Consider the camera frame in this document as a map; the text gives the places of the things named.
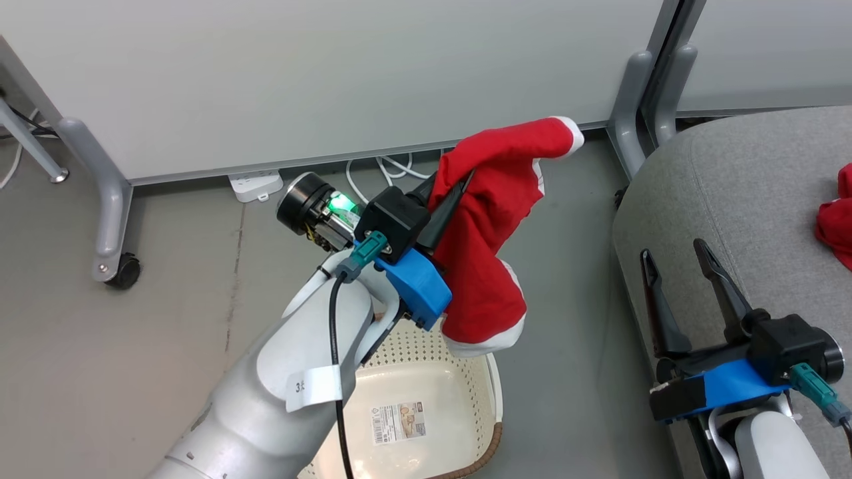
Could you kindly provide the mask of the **white partition panel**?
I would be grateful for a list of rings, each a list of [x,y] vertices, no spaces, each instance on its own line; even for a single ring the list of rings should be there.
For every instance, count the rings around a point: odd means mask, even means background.
[[[0,37],[161,182],[609,118],[664,0],[0,0]]]
[[[852,105],[852,0],[706,0],[678,113]]]

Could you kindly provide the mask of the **red white Santa garment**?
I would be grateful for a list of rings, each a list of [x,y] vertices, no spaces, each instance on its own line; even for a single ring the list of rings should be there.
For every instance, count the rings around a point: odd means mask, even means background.
[[[523,289],[498,253],[545,195],[539,162],[571,155],[583,145],[575,121],[547,117],[472,134],[441,157],[430,210],[453,186],[468,181],[434,253],[453,294],[441,333],[454,357],[508,349],[523,333]]]

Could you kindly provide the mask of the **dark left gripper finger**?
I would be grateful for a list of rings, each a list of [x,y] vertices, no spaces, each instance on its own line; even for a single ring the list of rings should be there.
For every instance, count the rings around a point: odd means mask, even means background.
[[[428,176],[420,182],[420,184],[408,191],[408,199],[413,200],[416,204],[419,204],[423,208],[427,208],[430,196],[435,187],[436,176],[437,172],[432,173],[432,175]]]
[[[460,179],[459,182],[450,188],[447,194],[445,194],[445,197],[439,201],[435,209],[430,213],[428,224],[420,231],[417,237],[417,251],[420,251],[424,255],[429,255],[429,257],[434,255],[474,175],[475,172],[469,172],[466,177]]]

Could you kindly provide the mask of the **white power strip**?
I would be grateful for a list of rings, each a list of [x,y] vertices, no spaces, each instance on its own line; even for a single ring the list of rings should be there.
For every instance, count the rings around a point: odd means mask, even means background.
[[[228,176],[232,191],[241,203],[266,202],[284,187],[277,170],[264,170]]]

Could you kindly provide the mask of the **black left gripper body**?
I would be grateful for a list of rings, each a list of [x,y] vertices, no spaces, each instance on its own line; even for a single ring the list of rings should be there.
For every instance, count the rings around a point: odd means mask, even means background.
[[[416,243],[430,214],[401,188],[386,187],[373,200],[360,204],[316,173],[306,172],[286,188],[276,218],[327,252],[349,249],[379,231],[387,238],[380,257],[394,264]]]

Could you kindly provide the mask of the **grey partition leg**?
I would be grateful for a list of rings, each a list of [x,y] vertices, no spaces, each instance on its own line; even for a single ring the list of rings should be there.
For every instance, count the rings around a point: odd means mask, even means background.
[[[670,55],[667,69],[658,85],[658,95],[652,109],[652,133],[657,147],[678,133],[676,113],[686,82],[699,55],[694,45],[681,46]]]
[[[630,55],[616,94],[606,133],[629,182],[645,161],[637,131],[637,112],[654,66],[654,54],[638,51]]]
[[[120,255],[127,252],[124,250],[124,236],[133,186],[81,119],[64,117],[58,121],[56,130],[67,148],[91,174],[97,188],[100,213],[92,275],[94,280],[105,284],[116,275]]]

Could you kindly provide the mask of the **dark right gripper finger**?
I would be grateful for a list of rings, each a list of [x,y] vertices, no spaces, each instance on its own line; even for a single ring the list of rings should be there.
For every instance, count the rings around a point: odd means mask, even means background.
[[[649,249],[641,251],[640,261],[654,356],[658,359],[687,357],[693,349],[691,340],[676,324],[670,304],[664,297],[660,270]]]
[[[693,248],[703,276],[712,283],[725,323],[726,342],[729,345],[747,342],[751,333],[744,327],[743,318],[752,311],[751,305],[705,240],[694,239]]]

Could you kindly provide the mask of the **grey metal table leg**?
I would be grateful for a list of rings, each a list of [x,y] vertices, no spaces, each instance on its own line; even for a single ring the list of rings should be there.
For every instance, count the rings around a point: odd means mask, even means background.
[[[0,97],[0,124],[9,131],[9,134],[11,134],[13,139],[18,141],[18,150],[16,152],[15,160],[13,161],[13,165],[10,167],[9,172],[6,173],[6,176],[4,176],[2,181],[0,181],[0,189],[3,189],[12,179],[13,173],[17,170],[19,161],[22,158],[23,151],[28,152],[34,161],[36,161],[40,167],[45,170],[52,183],[64,182],[68,177],[67,168],[61,168],[51,158],[51,155],[49,155],[49,153],[43,148],[39,140],[37,140],[37,135],[34,131],[37,128],[40,128],[40,125],[30,122],[30,120],[34,121],[37,113],[39,112],[33,111],[33,118],[18,115],[18,113],[15,112],[15,109],[12,109],[12,107],[6,103],[6,100],[4,100],[3,97]]]

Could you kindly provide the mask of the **cream perforated laundry basket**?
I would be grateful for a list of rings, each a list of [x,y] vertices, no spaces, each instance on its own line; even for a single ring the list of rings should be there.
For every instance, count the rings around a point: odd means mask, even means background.
[[[374,445],[370,410],[422,401],[426,436]],[[493,355],[457,358],[438,331],[403,319],[356,373],[344,407],[353,479],[466,479],[492,460],[503,434]]]

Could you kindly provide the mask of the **printed basket label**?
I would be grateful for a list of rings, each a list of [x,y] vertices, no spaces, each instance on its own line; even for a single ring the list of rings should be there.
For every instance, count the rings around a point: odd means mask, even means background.
[[[427,434],[422,401],[375,406],[371,408],[370,416],[374,445],[405,442]]]

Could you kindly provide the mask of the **white paper tag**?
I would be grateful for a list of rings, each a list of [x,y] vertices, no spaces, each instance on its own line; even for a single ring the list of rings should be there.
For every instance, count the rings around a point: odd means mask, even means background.
[[[339,365],[310,368],[290,374],[286,381],[286,412],[343,400],[343,381]]]

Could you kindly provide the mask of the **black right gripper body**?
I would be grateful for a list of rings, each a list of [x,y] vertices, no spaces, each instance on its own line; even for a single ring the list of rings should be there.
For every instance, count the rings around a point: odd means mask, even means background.
[[[662,384],[675,378],[690,378],[736,360],[748,360],[770,385],[785,384],[791,368],[800,363],[809,364],[828,384],[842,379],[843,352],[827,331],[813,327],[796,313],[773,319],[767,311],[755,309],[745,316],[745,321],[752,327],[745,343],[692,349],[687,357],[679,359],[657,358],[657,381]]]

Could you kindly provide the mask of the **grey fabric sofa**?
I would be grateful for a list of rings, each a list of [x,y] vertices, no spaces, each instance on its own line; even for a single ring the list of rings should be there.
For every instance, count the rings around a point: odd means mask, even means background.
[[[749,304],[797,313],[843,349],[835,389],[852,407],[852,271],[815,236],[819,206],[836,200],[852,163],[852,106],[718,119],[654,151],[614,219],[614,248],[649,362],[652,335],[640,254],[649,249],[664,296],[694,348],[721,345],[724,319],[693,242],[705,240]]]

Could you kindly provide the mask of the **red cloth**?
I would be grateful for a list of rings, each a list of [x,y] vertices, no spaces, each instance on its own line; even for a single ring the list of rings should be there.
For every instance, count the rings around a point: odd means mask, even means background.
[[[852,271],[852,162],[839,171],[837,194],[836,200],[819,207],[815,236]]]

